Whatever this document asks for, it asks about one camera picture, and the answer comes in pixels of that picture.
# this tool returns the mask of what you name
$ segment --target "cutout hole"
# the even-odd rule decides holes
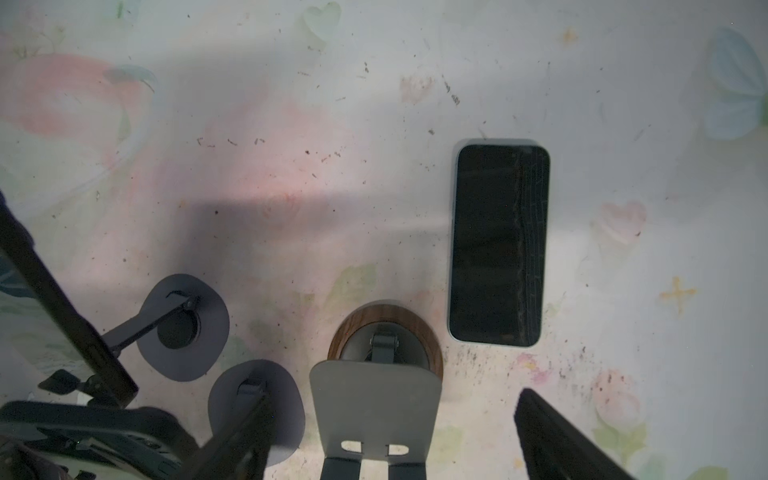
[[[344,440],[341,442],[341,448],[351,453],[362,453],[362,442],[354,440]]]
[[[389,447],[389,455],[390,457],[399,457],[403,455],[408,455],[408,447],[405,445],[387,445]]]

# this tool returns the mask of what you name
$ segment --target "table surface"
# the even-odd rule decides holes
[[[526,478],[524,386],[639,478],[765,472],[763,0],[1,9],[0,189],[78,310],[106,331],[189,273],[230,312],[223,354],[193,382],[126,349],[132,406],[203,442],[220,373],[276,361],[307,428],[268,475],[317,478],[310,368],[349,312],[395,300],[445,358],[433,478]],[[528,349],[447,331],[455,152],[473,139],[551,155]],[[3,325],[24,324],[3,295]],[[25,351],[35,339],[4,334],[5,399],[45,397],[34,384],[57,361]]]

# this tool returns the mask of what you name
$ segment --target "yellow cross print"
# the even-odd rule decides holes
[[[677,315],[683,314],[683,298],[685,296],[693,296],[696,295],[696,289],[691,288],[688,290],[680,290],[680,277],[673,276],[672,277],[672,287],[674,288],[671,292],[664,292],[659,295],[659,297],[662,300],[668,300],[670,298],[674,298],[677,302]]]

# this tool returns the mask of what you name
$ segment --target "green heart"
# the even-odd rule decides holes
[[[330,2],[322,10],[317,7],[309,7],[304,11],[304,23],[317,38],[328,41],[333,37],[333,32],[341,19],[341,5]]]

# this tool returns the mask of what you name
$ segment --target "phone screen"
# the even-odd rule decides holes
[[[449,329],[458,340],[531,346],[541,335],[549,155],[469,145],[458,154]]]

